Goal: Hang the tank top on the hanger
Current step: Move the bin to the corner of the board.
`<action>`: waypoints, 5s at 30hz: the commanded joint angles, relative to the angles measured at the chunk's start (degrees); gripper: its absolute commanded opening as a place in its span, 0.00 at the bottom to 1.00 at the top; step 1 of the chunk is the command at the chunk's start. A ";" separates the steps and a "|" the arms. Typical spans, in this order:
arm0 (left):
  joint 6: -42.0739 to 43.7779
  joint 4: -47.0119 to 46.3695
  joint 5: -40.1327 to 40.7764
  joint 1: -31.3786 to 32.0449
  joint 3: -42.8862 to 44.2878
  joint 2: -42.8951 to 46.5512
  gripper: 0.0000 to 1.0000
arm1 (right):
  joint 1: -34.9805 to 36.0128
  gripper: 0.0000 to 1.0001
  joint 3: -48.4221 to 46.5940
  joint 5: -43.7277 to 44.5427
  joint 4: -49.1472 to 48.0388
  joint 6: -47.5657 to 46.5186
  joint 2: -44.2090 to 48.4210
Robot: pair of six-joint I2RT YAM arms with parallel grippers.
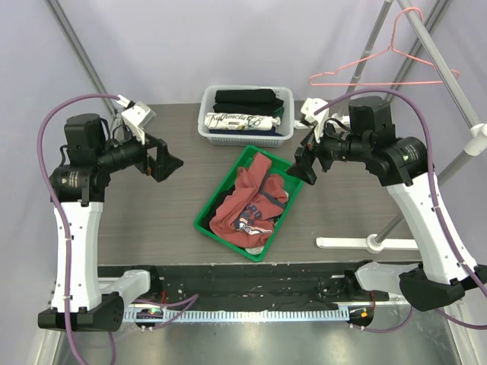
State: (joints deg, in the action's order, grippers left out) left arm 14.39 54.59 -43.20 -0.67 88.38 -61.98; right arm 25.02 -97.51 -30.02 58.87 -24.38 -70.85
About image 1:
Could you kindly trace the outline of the green plastic tray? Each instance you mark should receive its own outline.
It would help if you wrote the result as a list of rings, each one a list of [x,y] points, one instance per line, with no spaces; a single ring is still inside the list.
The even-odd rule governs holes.
[[[249,260],[262,261],[303,186],[287,174],[289,167],[289,160],[245,147],[194,227]]]

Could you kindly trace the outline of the red tank top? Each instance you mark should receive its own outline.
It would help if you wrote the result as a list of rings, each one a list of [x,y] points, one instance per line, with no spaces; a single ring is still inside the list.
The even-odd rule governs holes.
[[[233,192],[209,221],[211,231],[241,249],[265,246],[288,203],[285,181],[271,173],[272,161],[257,153],[248,168],[239,167]]]

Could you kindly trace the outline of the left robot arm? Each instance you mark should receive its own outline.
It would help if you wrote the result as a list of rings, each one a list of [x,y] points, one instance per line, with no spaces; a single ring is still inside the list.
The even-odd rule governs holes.
[[[42,329],[74,332],[115,332],[127,305],[141,298],[154,303],[162,293],[158,271],[136,266],[106,289],[97,272],[97,246],[105,190],[111,174],[135,167],[162,182],[183,166],[164,140],[132,136],[125,141],[107,139],[107,122],[96,113],[67,119],[62,165],[49,181],[60,205],[54,209],[58,226],[56,288],[49,309],[40,312]]]

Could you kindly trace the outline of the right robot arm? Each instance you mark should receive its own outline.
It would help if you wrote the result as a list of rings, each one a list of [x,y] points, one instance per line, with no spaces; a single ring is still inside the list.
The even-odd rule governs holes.
[[[483,289],[486,267],[468,253],[445,209],[425,144],[399,138],[390,103],[378,96],[349,102],[350,125],[338,132],[326,117],[326,106],[311,99],[301,108],[309,134],[294,153],[287,174],[314,185],[313,164],[328,171],[336,161],[363,163],[394,199],[422,258],[416,265],[369,262],[344,280],[347,297],[361,300],[373,290],[405,297],[418,311],[440,309]]]

